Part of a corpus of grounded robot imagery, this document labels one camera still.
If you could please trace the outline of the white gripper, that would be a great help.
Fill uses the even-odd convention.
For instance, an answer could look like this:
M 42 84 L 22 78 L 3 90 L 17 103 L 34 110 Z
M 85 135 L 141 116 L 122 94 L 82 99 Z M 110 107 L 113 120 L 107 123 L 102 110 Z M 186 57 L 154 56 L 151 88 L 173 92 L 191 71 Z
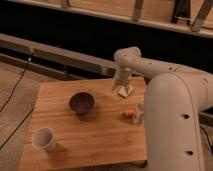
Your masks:
M 118 68 L 114 75 L 114 84 L 112 85 L 111 91 L 117 91 L 119 86 L 125 86 L 125 93 L 130 94 L 133 91 L 133 87 L 129 85 L 131 73 L 132 71 L 129 68 Z

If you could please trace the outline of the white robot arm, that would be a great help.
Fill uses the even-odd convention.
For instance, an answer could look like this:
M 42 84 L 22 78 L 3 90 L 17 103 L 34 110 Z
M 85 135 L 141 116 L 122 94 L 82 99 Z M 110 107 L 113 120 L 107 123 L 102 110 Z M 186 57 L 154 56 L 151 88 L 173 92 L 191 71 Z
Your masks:
M 213 74 L 147 59 L 137 47 L 114 53 L 114 85 L 136 71 L 149 80 L 144 95 L 147 171 L 205 171 L 199 113 L 213 107 Z

